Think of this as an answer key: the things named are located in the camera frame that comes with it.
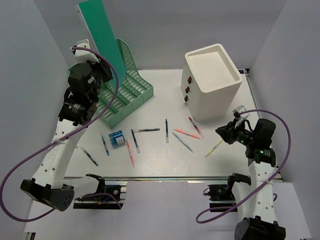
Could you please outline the yellow highlighter pen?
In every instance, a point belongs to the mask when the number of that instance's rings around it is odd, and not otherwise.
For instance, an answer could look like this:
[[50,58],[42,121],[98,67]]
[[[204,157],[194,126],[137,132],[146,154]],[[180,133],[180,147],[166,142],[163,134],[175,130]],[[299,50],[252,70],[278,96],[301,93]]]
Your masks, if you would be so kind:
[[220,139],[220,140],[218,141],[218,143],[217,143],[212,149],[210,149],[210,150],[206,153],[206,155],[205,155],[204,157],[207,158],[209,155],[211,155],[211,154],[219,147],[219,145],[220,145],[222,142],[223,142],[223,140]]

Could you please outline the red gel pen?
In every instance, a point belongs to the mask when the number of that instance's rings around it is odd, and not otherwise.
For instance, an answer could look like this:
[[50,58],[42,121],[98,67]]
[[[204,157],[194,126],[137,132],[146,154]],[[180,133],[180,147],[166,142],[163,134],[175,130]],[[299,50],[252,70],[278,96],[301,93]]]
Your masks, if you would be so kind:
[[198,134],[200,135],[200,137],[203,139],[204,135],[202,134],[202,132],[200,131],[200,129],[198,128],[198,126],[195,124],[195,122],[193,121],[193,119],[189,116],[188,119],[190,120],[191,124],[194,126],[194,128],[196,129],[196,131],[198,132]]

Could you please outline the orange highlighter pen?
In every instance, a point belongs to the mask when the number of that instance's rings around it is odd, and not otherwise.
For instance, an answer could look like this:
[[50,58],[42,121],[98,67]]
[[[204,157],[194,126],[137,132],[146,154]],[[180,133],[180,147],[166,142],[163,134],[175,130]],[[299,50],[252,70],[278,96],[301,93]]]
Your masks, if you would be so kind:
[[186,136],[189,136],[189,137],[192,137],[192,138],[195,138],[195,139],[198,139],[198,140],[200,140],[201,139],[201,137],[200,136],[198,136],[198,135],[194,135],[194,134],[191,134],[191,133],[188,133],[188,132],[185,132],[185,131],[183,131],[183,130],[181,130],[181,129],[177,129],[177,128],[175,128],[175,129],[173,129],[175,132],[178,132],[178,133],[180,133],[180,134],[183,134],[183,135],[186,135]]

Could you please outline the green file folder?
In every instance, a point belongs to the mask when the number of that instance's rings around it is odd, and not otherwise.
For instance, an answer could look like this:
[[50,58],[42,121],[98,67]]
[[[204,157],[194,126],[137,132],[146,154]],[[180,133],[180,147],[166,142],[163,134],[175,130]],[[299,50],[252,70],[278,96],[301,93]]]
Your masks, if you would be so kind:
[[121,85],[127,70],[103,2],[101,0],[87,0],[76,6],[96,50],[113,65],[118,75],[119,85]]

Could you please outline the pink orange pen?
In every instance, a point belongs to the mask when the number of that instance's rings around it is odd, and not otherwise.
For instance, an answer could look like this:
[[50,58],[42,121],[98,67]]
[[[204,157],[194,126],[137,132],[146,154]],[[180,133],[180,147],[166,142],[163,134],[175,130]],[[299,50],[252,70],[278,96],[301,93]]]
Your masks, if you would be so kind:
[[130,161],[131,161],[131,165],[134,168],[135,167],[135,162],[134,162],[134,158],[133,158],[133,155],[132,155],[132,151],[131,151],[131,147],[130,147],[129,141],[126,139],[125,143],[126,143],[126,146],[127,146],[128,154],[129,154]]

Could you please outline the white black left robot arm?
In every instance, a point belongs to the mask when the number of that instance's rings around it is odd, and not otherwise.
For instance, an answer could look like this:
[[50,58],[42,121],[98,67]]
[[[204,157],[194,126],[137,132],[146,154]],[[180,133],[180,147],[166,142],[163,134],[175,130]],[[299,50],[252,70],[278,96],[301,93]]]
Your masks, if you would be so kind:
[[20,185],[20,189],[33,200],[61,212],[72,203],[75,188],[64,183],[65,173],[87,124],[97,110],[102,85],[112,79],[110,65],[101,59],[71,67],[53,145],[32,178],[24,179]]

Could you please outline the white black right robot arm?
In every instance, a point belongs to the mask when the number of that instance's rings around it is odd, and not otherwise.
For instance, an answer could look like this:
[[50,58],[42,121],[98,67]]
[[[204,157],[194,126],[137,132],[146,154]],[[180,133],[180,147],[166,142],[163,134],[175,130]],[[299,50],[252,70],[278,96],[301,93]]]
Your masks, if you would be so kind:
[[242,201],[237,207],[239,222],[235,227],[236,240],[283,240],[286,229],[278,224],[275,213],[273,182],[270,177],[276,171],[276,154],[270,147],[276,129],[275,123],[259,119],[254,130],[247,130],[245,123],[234,119],[216,129],[216,133],[228,144],[238,142],[246,147],[249,175],[233,173],[228,177],[226,195]]

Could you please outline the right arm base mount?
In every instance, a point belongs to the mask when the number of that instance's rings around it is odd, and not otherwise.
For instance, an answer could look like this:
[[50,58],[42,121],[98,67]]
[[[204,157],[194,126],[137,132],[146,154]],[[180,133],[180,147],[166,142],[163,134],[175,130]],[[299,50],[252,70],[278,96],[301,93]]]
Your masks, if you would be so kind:
[[233,173],[227,179],[227,184],[210,184],[203,191],[204,196],[209,197],[209,207],[222,209],[211,210],[211,212],[221,212],[227,207],[232,207],[236,204],[235,197],[232,193],[232,188],[235,183],[245,183],[251,185],[251,177],[240,173]]

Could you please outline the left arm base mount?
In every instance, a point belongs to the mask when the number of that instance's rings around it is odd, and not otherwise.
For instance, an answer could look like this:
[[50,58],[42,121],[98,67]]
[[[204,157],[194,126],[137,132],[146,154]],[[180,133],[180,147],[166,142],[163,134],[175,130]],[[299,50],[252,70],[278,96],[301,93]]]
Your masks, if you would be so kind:
[[126,186],[88,173],[70,181],[74,187],[74,209],[120,210],[126,198]]

